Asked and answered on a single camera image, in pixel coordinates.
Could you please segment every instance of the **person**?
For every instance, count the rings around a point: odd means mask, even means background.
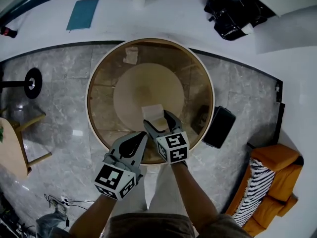
[[[52,229],[57,227],[60,222],[65,222],[67,219],[66,209],[64,206],[54,199],[50,201],[50,204],[55,207],[55,211],[53,213],[46,214],[35,221],[36,238],[49,237]]]
[[[122,201],[101,195],[69,233],[55,228],[50,237],[98,238],[106,226],[105,236],[109,238],[193,238],[194,226],[202,238],[250,238],[230,216],[217,213],[184,162],[161,166],[149,208],[144,192],[141,178]]]

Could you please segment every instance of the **dark bottle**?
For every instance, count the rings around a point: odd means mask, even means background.
[[[8,27],[3,26],[0,29],[0,34],[5,35],[5,36],[10,36],[11,38],[15,38],[15,36],[18,34],[17,31],[11,30]]]

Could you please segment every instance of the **white pants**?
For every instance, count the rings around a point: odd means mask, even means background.
[[[141,174],[145,176],[147,168],[141,166],[140,169]],[[145,201],[144,177],[142,177],[139,184],[122,201],[116,203],[111,216],[135,212],[173,213],[188,216],[170,165],[165,164],[160,168],[155,194],[149,208]]]

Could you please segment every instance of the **jeans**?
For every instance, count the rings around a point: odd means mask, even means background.
[[[66,221],[67,216],[58,210],[54,213],[44,215],[36,220],[36,238],[48,238],[51,230],[62,221]]]

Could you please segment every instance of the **pants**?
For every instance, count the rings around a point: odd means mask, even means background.
[[[145,176],[146,167],[141,166],[140,168],[141,173]],[[139,180],[139,184],[122,201],[116,203],[111,216],[135,212],[169,213],[188,216],[170,165],[162,165],[160,168],[155,194],[149,208],[147,208],[145,201],[144,177],[142,177]]]
[[[44,215],[36,220],[36,238],[48,238],[53,228],[62,221],[66,221],[67,216],[55,210],[54,213]]]

